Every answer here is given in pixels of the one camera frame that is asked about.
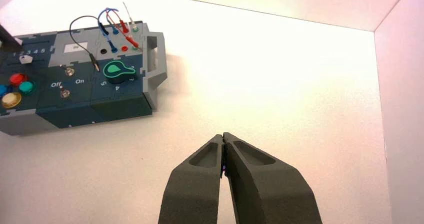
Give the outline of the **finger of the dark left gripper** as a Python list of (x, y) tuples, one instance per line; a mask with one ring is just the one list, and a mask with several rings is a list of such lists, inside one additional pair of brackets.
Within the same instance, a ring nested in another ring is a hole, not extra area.
[(21, 50), (20, 39), (12, 36), (2, 25), (0, 26), (0, 33), (1, 50), (5, 52), (16, 52)]

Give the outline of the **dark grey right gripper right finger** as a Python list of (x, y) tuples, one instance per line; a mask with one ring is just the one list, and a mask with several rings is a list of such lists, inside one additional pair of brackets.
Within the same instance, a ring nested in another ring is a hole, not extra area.
[(293, 166), (223, 134), (225, 175), (237, 223), (321, 223), (315, 195)]

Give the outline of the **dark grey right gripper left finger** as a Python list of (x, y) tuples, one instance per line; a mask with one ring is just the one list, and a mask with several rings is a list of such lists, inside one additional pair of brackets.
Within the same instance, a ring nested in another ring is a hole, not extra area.
[(223, 148), (223, 137), (217, 134), (172, 170), (159, 223), (217, 222)]

